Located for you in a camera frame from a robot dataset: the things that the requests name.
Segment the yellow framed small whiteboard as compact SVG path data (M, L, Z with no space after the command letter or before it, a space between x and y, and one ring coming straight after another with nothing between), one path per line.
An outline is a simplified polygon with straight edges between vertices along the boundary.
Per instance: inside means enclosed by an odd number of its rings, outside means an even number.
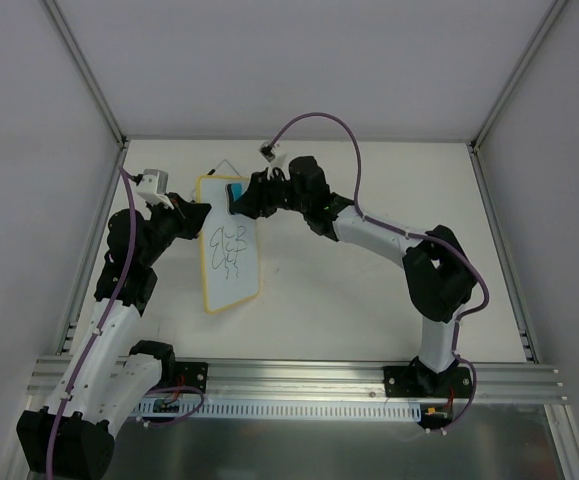
M225 186L245 177L201 176L199 202L212 209L200 232L204 309L216 314L255 298L260 292L260 256L256 222L230 215Z

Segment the blue bone shaped eraser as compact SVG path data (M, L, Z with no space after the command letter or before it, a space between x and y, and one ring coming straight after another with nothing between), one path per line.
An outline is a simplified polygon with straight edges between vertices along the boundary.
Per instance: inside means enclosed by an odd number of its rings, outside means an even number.
M225 186L227 196L227 210L230 215L241 215L242 208L239 199L243 195L242 183L229 183Z

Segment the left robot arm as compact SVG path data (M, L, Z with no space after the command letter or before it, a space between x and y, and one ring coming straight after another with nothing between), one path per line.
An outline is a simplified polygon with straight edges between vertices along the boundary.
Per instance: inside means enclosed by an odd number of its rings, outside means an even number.
M143 216L135 207L108 220L107 250L88 327L43 407L24 411L16 433L31 471L47 478L100 479L115 439L139 401L177 379L172 345L141 340L112 371L157 283L154 265L177 239L194 240L211 211L170 193Z

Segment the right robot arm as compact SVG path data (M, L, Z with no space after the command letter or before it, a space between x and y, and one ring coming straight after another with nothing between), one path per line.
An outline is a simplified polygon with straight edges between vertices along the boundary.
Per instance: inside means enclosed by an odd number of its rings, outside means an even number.
M298 212L315 234L361 247L402 268L410 300L422 316L421 346L403 381L428 396L449 388L459 365L459 321L476 284L450 229L439 225L406 232L362 216L353 200L330 189L310 156L292 160L287 173L278 168L255 172L245 187L228 185L226 195L231 214L258 219L279 209Z

